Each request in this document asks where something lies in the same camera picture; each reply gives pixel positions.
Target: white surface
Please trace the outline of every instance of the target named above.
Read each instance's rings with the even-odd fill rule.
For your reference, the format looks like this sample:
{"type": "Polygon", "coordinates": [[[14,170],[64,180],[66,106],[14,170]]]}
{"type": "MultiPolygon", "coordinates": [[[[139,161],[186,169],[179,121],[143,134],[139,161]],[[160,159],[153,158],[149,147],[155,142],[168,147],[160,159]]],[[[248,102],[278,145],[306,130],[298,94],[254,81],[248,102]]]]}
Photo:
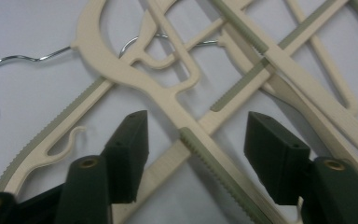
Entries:
{"type": "MultiPolygon", "coordinates": [[[[0,1],[0,58],[13,54],[41,57],[68,46],[75,39],[77,17],[86,2],[0,1]]],[[[299,3],[308,15],[322,1],[301,0],[299,3]]],[[[107,3],[102,30],[114,53],[117,54],[126,42],[137,36],[146,7],[143,0],[112,0],[107,3]]],[[[256,1],[246,13],[277,42],[296,27],[283,1],[256,1]]],[[[183,0],[168,13],[184,41],[217,17],[207,0],[183,0]]],[[[351,8],[345,7],[318,35],[358,99],[358,17],[351,8]]],[[[156,41],[150,52],[163,58],[166,48],[166,42],[156,41]]],[[[179,100],[199,119],[240,78],[240,74],[218,47],[195,49],[192,55],[200,64],[203,77],[194,89],[181,93],[179,100]]],[[[308,47],[296,53],[294,59],[331,90],[323,68],[308,47]]],[[[178,65],[163,73],[148,71],[158,74],[152,76],[167,85],[186,75],[178,65]]],[[[44,63],[18,62],[0,67],[0,175],[17,153],[97,76],[83,64],[75,51],[44,63]]],[[[140,92],[125,87],[113,88],[78,122],[88,129],[77,137],[76,150],[64,161],[33,172],[22,189],[20,199],[61,184],[71,161],[99,154],[124,117],[141,109],[149,112],[150,156],[147,164],[150,164],[177,139],[178,134],[156,105],[140,92]]],[[[258,92],[213,136],[246,174],[252,174],[242,153],[248,111],[274,117],[300,136],[317,154],[328,154],[308,123],[295,110],[258,92]]],[[[63,138],[54,150],[60,150],[65,144],[63,138]]],[[[129,220],[129,223],[141,222],[247,223],[247,218],[201,161],[193,157],[129,220]]]]}

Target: pile of hangers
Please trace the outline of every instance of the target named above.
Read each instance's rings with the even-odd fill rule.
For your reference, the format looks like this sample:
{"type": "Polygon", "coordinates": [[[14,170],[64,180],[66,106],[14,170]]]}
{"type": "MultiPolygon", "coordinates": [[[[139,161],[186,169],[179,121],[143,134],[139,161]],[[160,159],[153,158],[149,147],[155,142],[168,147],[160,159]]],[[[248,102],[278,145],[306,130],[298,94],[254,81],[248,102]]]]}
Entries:
{"type": "MultiPolygon", "coordinates": [[[[27,175],[35,168],[64,158],[73,147],[72,143],[57,155],[49,156],[48,151],[115,84],[137,89],[154,100],[175,125],[181,138],[145,170],[137,203],[113,206],[115,223],[124,222],[190,158],[192,152],[205,161],[239,205],[252,215],[254,221],[264,223],[273,220],[273,223],[287,223],[285,216],[273,201],[236,167],[232,159],[211,137],[222,123],[259,89],[300,111],[331,154],[338,159],[350,161],[358,171],[358,154],[351,146],[352,144],[358,149],[358,119],[355,117],[358,113],[358,103],[326,49],[322,47],[321,41],[313,35],[349,1],[326,0],[314,13],[305,18],[296,1],[287,0],[296,18],[302,23],[279,44],[264,34],[242,12],[251,0],[211,2],[222,13],[222,18],[212,22],[197,36],[183,43],[164,16],[174,0],[149,0],[149,8],[145,12],[139,36],[123,48],[118,58],[106,47],[101,38],[99,24],[105,1],[90,0],[79,18],[76,40],[70,47],[39,59],[10,56],[0,60],[0,63],[13,58],[41,62],[73,49],[80,53],[84,62],[101,74],[101,77],[62,111],[7,167],[0,179],[0,191],[18,193],[27,175]],[[157,33],[158,28],[164,35],[157,33]],[[201,77],[199,66],[188,52],[197,45],[216,43],[202,41],[217,30],[221,31],[217,44],[226,49],[232,62],[242,71],[243,77],[210,108],[210,111],[201,119],[195,120],[178,103],[176,96],[194,87],[201,77]],[[159,61],[146,53],[146,48],[155,37],[168,38],[174,47],[174,53],[159,61]],[[290,58],[290,55],[308,40],[344,99],[344,106],[290,58]],[[151,68],[161,69],[176,61],[181,61],[185,65],[189,76],[185,81],[169,88],[162,87],[148,74],[132,67],[134,63],[142,62],[151,68]]],[[[351,4],[358,9],[358,1],[351,1],[351,4]]],[[[72,129],[70,142],[73,142],[76,131],[82,129],[72,129]]]]}

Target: metal hook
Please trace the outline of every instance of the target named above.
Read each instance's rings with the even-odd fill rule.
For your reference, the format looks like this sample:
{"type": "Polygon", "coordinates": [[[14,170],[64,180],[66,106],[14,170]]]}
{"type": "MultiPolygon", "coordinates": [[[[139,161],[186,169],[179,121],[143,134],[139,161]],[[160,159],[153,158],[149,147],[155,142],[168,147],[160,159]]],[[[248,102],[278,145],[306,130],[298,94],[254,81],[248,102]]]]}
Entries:
{"type": "MultiPolygon", "coordinates": [[[[167,35],[162,34],[155,34],[154,37],[161,38],[161,39],[168,39],[167,35]]],[[[139,38],[139,36],[134,37],[131,39],[127,44],[124,45],[124,47],[121,49],[120,53],[118,54],[118,57],[121,58],[123,54],[127,51],[127,49],[135,43],[135,41],[139,38]]],[[[208,40],[208,41],[202,41],[199,42],[195,47],[204,47],[204,46],[210,46],[210,45],[216,45],[218,43],[217,40],[208,40]]]]}
{"type": "Polygon", "coordinates": [[[52,57],[55,57],[59,54],[62,54],[64,53],[65,51],[69,50],[71,47],[66,47],[64,49],[60,49],[60,50],[57,50],[47,56],[44,56],[44,57],[41,57],[41,58],[31,58],[31,57],[27,57],[27,56],[23,56],[23,55],[13,55],[13,56],[8,56],[8,57],[5,57],[5,58],[2,58],[0,59],[0,64],[4,63],[4,62],[7,62],[7,61],[11,61],[11,60],[15,60],[15,59],[21,59],[21,60],[26,60],[26,61],[30,61],[30,62],[33,62],[33,63],[38,63],[38,62],[42,62],[42,61],[45,61],[47,59],[50,59],[52,57]]]}

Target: silver hook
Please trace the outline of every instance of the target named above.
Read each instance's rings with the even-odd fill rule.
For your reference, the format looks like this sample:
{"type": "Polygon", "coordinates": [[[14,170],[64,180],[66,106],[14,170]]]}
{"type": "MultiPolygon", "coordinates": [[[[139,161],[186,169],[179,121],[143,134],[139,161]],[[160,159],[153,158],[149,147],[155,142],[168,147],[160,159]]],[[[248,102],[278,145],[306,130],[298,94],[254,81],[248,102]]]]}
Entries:
{"type": "Polygon", "coordinates": [[[0,64],[4,63],[4,62],[7,62],[7,61],[11,61],[11,60],[15,60],[15,59],[21,59],[21,60],[26,60],[26,61],[30,61],[30,62],[33,62],[33,63],[38,63],[38,62],[42,62],[42,61],[45,61],[47,59],[50,59],[52,57],[55,57],[59,54],[62,54],[64,53],[65,51],[69,50],[71,47],[66,47],[64,49],[60,49],[60,50],[57,50],[47,56],[44,56],[44,57],[41,57],[41,58],[30,58],[30,57],[27,57],[27,56],[23,56],[23,55],[13,55],[13,56],[8,56],[8,57],[5,57],[5,58],[2,58],[0,59],[0,64]]]}
{"type": "MultiPolygon", "coordinates": [[[[161,39],[168,39],[167,35],[162,35],[162,34],[155,34],[154,37],[161,38],[161,39]]],[[[127,51],[127,49],[133,43],[135,43],[135,41],[138,38],[139,38],[139,36],[136,36],[133,39],[131,39],[127,44],[125,44],[124,47],[121,49],[120,53],[118,54],[118,57],[121,58],[121,56],[123,56],[123,54],[127,51]]],[[[217,40],[208,40],[208,41],[199,42],[195,47],[204,47],[204,46],[216,45],[217,43],[218,43],[217,40]]]]}

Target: tabletop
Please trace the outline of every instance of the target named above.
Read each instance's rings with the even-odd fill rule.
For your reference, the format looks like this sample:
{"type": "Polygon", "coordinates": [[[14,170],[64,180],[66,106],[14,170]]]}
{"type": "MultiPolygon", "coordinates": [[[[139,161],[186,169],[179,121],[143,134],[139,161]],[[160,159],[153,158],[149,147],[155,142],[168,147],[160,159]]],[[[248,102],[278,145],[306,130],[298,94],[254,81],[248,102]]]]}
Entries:
{"type": "MultiPolygon", "coordinates": [[[[297,0],[306,15],[323,1],[297,0]]],[[[77,19],[87,0],[77,1],[0,1],[0,58],[9,55],[42,57],[68,47],[76,38],[77,19]]],[[[118,55],[121,48],[139,34],[145,0],[108,1],[101,17],[103,39],[118,55]]],[[[245,10],[252,20],[277,43],[297,26],[285,1],[254,1],[245,10]]],[[[178,1],[166,14],[183,42],[220,17],[207,0],[178,1]]],[[[219,32],[207,39],[216,39],[219,32]]],[[[322,40],[341,75],[358,101],[358,15],[343,7],[316,34],[322,40]]],[[[156,38],[147,49],[156,59],[172,52],[167,40],[156,38]]],[[[224,48],[199,47],[191,50],[202,77],[192,89],[177,96],[181,106],[200,119],[210,106],[241,78],[241,70],[224,48]]],[[[343,102],[310,44],[302,46],[293,59],[303,66],[339,102],[343,102]]],[[[134,65],[163,86],[187,76],[180,63],[162,71],[134,65]]],[[[90,85],[99,74],[81,55],[70,50],[46,62],[10,62],[0,66],[0,175],[21,149],[90,85]]],[[[77,158],[99,154],[119,123],[130,113],[147,110],[150,154],[146,168],[179,138],[177,129],[163,111],[140,91],[115,86],[76,124],[87,130],[76,136],[73,151],[58,163],[38,168],[26,179],[18,195],[29,199],[61,184],[69,164],[77,158]]],[[[243,155],[249,111],[275,118],[312,149],[311,157],[330,155],[324,143],[304,117],[290,105],[264,91],[257,91],[213,135],[239,169],[258,182],[243,155]]],[[[64,136],[51,150],[62,150],[64,136]]],[[[289,217],[295,208],[282,207],[289,217]]],[[[213,177],[203,162],[192,156],[168,181],[134,213],[127,223],[251,223],[213,177]]]]}

